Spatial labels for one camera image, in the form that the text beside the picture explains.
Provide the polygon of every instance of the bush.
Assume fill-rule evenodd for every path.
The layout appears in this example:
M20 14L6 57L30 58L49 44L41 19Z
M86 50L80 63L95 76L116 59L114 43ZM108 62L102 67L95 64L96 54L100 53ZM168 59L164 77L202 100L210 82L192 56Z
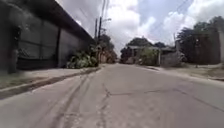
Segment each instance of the bush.
M158 51L145 48L140 53L140 60L142 65L154 66L157 64Z
M67 68L80 69L98 66L97 59L85 53L77 53L67 62Z

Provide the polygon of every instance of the fence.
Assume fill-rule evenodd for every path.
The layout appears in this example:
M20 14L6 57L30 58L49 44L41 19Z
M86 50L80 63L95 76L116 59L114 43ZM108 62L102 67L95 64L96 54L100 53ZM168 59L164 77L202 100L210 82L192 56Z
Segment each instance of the fence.
M21 28L18 42L18 69L55 67L59 28L38 19L29 18L26 28Z

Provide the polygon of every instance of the street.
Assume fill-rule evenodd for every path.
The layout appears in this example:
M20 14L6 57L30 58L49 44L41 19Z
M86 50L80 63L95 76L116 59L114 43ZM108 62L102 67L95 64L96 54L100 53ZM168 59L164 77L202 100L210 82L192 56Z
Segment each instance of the street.
M109 65L0 100L0 128L223 128L224 84Z

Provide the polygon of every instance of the gray wall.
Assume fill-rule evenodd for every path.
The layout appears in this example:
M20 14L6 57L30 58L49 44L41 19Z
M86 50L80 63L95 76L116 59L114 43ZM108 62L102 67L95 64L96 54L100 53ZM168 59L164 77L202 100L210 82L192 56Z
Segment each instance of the gray wall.
M9 15L11 8L0 1L0 70L8 70L8 56L12 40Z
M224 28L219 29L221 63L224 63Z
M14 47L19 50L19 69L63 67L69 55L89 48L90 42L83 41L85 39L81 40L63 28L59 35L59 27L53 23L1 1L0 14L0 70L7 70L13 62L16 67L16 61L9 59ZM15 31L12 32L14 27L21 28L18 40L14 38Z
M69 55L75 54L77 51L81 50L81 43L82 42L77 37L65 30L61 31L59 42L59 67L64 67L66 65Z

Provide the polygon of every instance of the roadside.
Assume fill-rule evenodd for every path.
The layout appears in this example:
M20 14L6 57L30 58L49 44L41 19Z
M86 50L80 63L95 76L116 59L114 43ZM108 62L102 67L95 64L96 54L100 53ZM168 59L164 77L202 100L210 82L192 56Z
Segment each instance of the roadside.
M154 66L141 66L147 69L156 70L156 71L170 71L174 73L181 73L193 77L212 79L224 81L224 70L222 69L222 65L184 65L179 68L163 68L163 67L154 67Z
M0 99L53 84L64 79L96 72L101 67L84 69L49 69L0 76Z

